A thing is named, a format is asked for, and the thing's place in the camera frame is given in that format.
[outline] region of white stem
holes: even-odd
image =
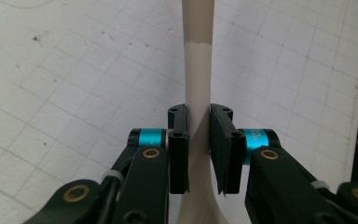
[[[183,195],[178,224],[227,223],[213,194],[209,111],[213,0],[183,0],[186,105],[189,110],[190,193]]]

